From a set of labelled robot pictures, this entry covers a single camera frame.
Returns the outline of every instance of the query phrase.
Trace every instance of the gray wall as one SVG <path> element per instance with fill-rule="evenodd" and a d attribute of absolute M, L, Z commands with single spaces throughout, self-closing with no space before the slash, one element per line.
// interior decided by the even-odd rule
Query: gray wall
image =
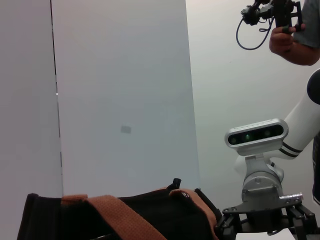
<path fill-rule="evenodd" d="M 199 187 L 185 1 L 52 10 L 64 194 L 136 195 L 173 178 Z"/>
<path fill-rule="evenodd" d="M 16 239 L 27 194 L 62 195 L 49 0 L 0 7 L 0 239 Z"/>

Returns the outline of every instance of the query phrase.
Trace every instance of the person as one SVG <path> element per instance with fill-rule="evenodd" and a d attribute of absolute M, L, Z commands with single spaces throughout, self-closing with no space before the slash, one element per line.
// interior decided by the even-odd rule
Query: person
<path fill-rule="evenodd" d="M 269 48 L 285 60 L 303 66 L 312 66 L 320 58 L 320 0 L 305 0 L 302 8 L 303 31 L 296 32 L 290 27 L 291 34 L 283 33 L 282 27 L 273 29 Z M 313 199 L 320 205 L 320 133 L 313 141 Z"/>

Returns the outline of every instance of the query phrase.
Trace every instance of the bag handle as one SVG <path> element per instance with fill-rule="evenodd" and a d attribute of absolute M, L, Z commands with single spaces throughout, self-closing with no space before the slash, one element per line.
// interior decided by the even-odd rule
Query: bag handle
<path fill-rule="evenodd" d="M 119 198 L 104 195 L 87 198 L 85 201 L 99 212 L 122 240 L 166 240 L 149 222 Z"/>

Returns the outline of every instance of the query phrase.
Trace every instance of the depth camera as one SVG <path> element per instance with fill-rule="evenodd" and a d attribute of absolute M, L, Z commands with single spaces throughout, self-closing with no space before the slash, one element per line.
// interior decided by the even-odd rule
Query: depth camera
<path fill-rule="evenodd" d="M 271 119 L 230 129 L 225 143 L 239 155 L 254 155 L 280 149 L 288 131 L 285 121 Z"/>

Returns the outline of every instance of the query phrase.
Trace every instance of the orange strap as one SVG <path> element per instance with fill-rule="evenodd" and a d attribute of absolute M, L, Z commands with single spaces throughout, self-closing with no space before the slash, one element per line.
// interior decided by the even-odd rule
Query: orange strap
<path fill-rule="evenodd" d="M 191 198 L 193 203 L 206 215 L 210 225 L 213 239 L 219 240 L 214 231 L 214 226 L 217 225 L 216 216 L 207 206 L 207 204 L 205 204 L 205 202 L 199 197 L 199 195 L 196 192 L 190 189 L 175 189 L 172 190 L 169 195 L 171 196 L 179 193 L 186 193 Z"/>
<path fill-rule="evenodd" d="M 88 198 L 85 194 L 69 195 L 62 197 L 61 204 L 70 205 L 79 201 L 92 205 L 122 240 L 166 240 L 142 216 L 114 196 Z"/>

